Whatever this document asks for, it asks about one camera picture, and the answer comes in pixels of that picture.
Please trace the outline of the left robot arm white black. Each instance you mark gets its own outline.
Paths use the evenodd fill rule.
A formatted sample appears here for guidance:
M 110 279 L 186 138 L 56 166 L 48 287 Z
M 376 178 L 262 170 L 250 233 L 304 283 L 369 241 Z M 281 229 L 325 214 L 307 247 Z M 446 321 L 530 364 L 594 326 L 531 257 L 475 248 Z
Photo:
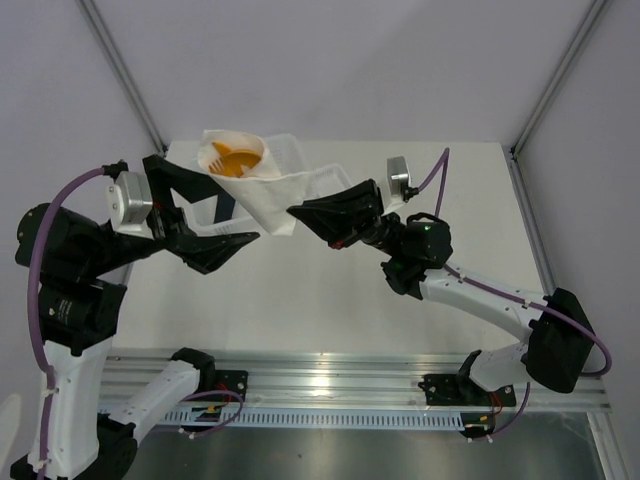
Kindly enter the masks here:
M 121 161 L 83 173 L 22 217 L 15 260 L 29 270 L 27 321 L 43 390 L 35 439 L 11 465 L 12 478 L 120 479 L 180 403 L 243 404 L 243 388 L 223 382 L 211 355 L 184 347 L 122 406 L 99 409 L 127 291 L 106 275 L 161 251 L 198 273 L 218 270 L 257 234 L 200 236 L 174 200 L 221 193 L 211 177 L 152 155 L 141 172 Z

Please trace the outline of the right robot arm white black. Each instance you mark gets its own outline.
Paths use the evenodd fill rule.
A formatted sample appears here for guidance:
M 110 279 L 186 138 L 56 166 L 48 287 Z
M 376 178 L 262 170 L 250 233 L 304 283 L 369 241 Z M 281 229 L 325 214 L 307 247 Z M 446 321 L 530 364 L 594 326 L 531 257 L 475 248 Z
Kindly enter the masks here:
M 406 219 L 384 213 L 375 181 L 287 211 L 334 250 L 363 243 L 388 255 L 381 269 L 396 294 L 456 308 L 515 338 L 510 346 L 468 355 L 456 380 L 464 401 L 479 403 L 504 386 L 531 381 L 569 394 L 584 375 L 596 339 L 573 293 L 526 293 L 472 276 L 450 261 L 445 220 L 426 212 Z

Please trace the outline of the orange plastic spoon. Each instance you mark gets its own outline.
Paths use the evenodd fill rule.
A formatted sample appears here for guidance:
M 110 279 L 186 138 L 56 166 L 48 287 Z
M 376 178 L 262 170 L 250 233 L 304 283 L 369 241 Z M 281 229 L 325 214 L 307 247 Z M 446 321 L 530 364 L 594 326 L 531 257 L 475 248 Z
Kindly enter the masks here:
M 240 178 L 247 171 L 255 168 L 262 156 L 251 150 L 233 150 L 226 157 L 220 157 L 226 166 L 226 174 L 222 176 Z

